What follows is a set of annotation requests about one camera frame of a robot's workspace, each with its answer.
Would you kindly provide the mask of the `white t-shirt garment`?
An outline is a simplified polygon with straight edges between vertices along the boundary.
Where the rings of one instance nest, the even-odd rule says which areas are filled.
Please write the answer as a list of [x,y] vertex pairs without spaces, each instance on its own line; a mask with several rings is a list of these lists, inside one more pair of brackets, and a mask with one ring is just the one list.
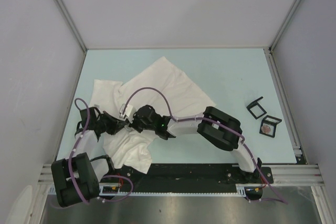
[[[115,118],[124,104],[136,109],[151,105],[160,115],[175,118],[202,113],[215,102],[184,71],[161,57],[127,83],[96,79],[90,106],[97,106]],[[103,134],[103,149],[116,169],[131,166],[147,173],[152,164],[149,145],[157,136],[152,131],[138,133],[122,129],[116,135]]]

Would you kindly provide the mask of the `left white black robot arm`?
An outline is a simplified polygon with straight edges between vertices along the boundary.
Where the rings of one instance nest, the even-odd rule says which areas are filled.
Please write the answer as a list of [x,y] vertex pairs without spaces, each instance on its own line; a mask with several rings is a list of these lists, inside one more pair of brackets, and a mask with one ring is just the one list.
[[124,177],[116,169],[108,155],[93,157],[92,151],[103,133],[117,134],[126,122],[97,107],[80,110],[81,121],[75,132],[75,145],[68,158],[55,161],[51,165],[54,187],[58,203],[66,208],[81,202],[89,203],[100,194],[99,182],[110,182],[117,178],[122,187]]

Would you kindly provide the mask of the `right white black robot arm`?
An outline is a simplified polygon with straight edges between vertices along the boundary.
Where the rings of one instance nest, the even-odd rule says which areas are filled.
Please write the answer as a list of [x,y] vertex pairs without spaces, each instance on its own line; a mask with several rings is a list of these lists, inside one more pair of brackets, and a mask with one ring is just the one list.
[[133,114],[129,126],[139,133],[153,131],[164,140],[199,134],[216,148],[231,153],[245,181],[254,183],[261,177],[262,162],[245,144],[241,123],[213,106],[194,116],[176,118],[160,115],[152,106],[145,105]]

